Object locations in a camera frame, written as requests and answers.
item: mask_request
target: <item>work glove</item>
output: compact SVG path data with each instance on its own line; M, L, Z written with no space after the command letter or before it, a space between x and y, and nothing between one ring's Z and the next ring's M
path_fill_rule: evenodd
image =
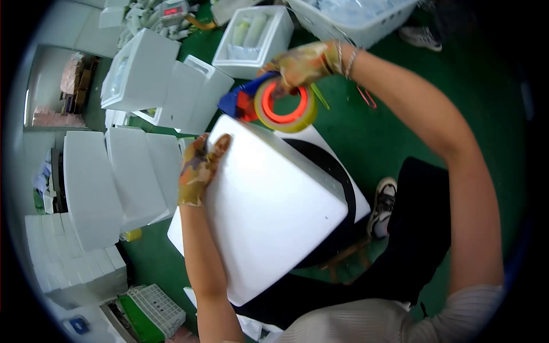
M257 71L257 76L268 71L278 71L282 76L277 81L274 98L288 93L296 95L299 86L307 86L324 76L343 73L336 41L313 42L281 53Z
M219 159L231 143L231 136L224 134L206 153L207 138L208 134L204 133L185 149L179 176L179 205L202 207L206 187L214 179Z

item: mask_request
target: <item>green plastic crate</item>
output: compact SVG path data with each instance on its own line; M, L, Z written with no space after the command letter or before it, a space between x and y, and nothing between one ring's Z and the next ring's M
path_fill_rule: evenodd
M165 340L162 331L147 318L129 295L119 295L118 301L141 343L159 343Z

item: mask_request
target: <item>white sleeve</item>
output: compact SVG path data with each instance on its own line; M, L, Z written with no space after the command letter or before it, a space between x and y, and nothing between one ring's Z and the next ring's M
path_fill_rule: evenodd
M409 343L470 341L486 326L502 298L501 286L464 288L450 295L434 318L411 325L403 338Z

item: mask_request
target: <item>sneaker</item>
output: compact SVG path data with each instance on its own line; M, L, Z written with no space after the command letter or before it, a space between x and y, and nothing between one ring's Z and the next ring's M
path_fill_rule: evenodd
M433 2L433 0L419 0L419 2L417 3L417 7L427 12L435 11L435 3Z
M389 220L393 207L395 206L396 197L396 181L392 177L386 177L381 180L376 189L376 198L374 199L374 210L368 220L366 226L366 232L368 236L374 236L376 238L383 238L387 236L386 226L383 232L376 232L375 227L377 224L382 224Z
M434 52L442 51L442 44L433 38L428 27L404 26L399 30L399 36L415 47L427 48Z

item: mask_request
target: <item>yellow tape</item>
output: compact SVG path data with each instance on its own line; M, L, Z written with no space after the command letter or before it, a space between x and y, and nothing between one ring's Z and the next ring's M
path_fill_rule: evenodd
M255 112L257 113L257 117L259 118L259 120L261 120L261 122L266 127L271 128L273 130L281 131L281 132L295 133L305 129L307 126L314 123L314 121L316 120L316 116L318 114L318 107L315 100L315 94L312 91L311 87L309 86L305 87L307 91L307 98L308 98L307 106L305 107L305 111L299 118L286 124L276 123L271 119L269 119L265 115L265 112L263 111L263 108L261 106L261 98L263 97L265 88L271 82L272 82L272 79L268 79L265 82L263 82L257 89L257 92L255 93L255 97L254 97Z

